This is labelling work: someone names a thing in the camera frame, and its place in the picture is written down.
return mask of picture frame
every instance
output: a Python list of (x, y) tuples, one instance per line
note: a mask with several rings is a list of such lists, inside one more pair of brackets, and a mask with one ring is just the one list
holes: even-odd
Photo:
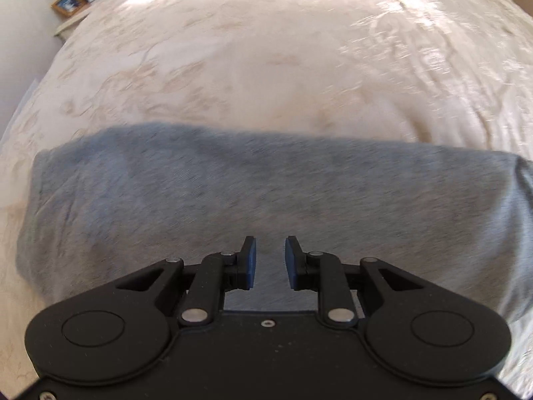
[(52, 9), (69, 18), (75, 13), (78, 13), (85, 6), (87, 6), (87, 2), (84, 0), (57, 0), (52, 4)]

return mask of gray towel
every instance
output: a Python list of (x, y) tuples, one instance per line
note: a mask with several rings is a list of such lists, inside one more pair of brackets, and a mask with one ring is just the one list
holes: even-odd
[(258, 238), (256, 285), (227, 308), (316, 307), (289, 289), (283, 241), (373, 256), (508, 321), (531, 308), (531, 163), (429, 144), (118, 127), (34, 163), (17, 266), (48, 303), (170, 255)]

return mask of bedspread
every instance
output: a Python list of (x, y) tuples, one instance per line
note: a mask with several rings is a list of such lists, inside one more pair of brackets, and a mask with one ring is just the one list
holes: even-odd
[[(14, 266), (36, 153), (113, 125), (424, 141), (533, 158), (533, 21), (511, 0), (106, 0), (0, 151), (0, 387), (35, 378)], [(531, 317), (502, 373), (526, 396)]]

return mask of nightstand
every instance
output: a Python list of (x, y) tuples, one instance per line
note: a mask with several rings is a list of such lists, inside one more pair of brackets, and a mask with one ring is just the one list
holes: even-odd
[(59, 38), (65, 43), (67, 39), (74, 33), (74, 30), (78, 28), (79, 23), (87, 18), (87, 15), (99, 5), (103, 0), (94, 0), (91, 4), (87, 5), (84, 9), (80, 10), (75, 15), (68, 18), (65, 22), (60, 25), (54, 36), (59, 36)]

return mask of screw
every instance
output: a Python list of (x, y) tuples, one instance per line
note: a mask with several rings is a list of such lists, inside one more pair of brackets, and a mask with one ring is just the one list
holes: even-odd
[(203, 322), (205, 319), (207, 319), (207, 316), (207, 311), (201, 308), (189, 308), (188, 310), (183, 311), (181, 314), (181, 318), (190, 323)]
[(43, 391), (39, 394), (39, 400), (56, 400), (54, 394), (49, 393), (48, 391)]
[(261, 326), (264, 328), (274, 328), (275, 322), (271, 319), (263, 320), (263, 322), (261, 322)]
[(328, 317), (333, 322), (348, 323), (353, 320), (355, 314), (352, 310), (347, 308), (334, 308), (328, 312)]

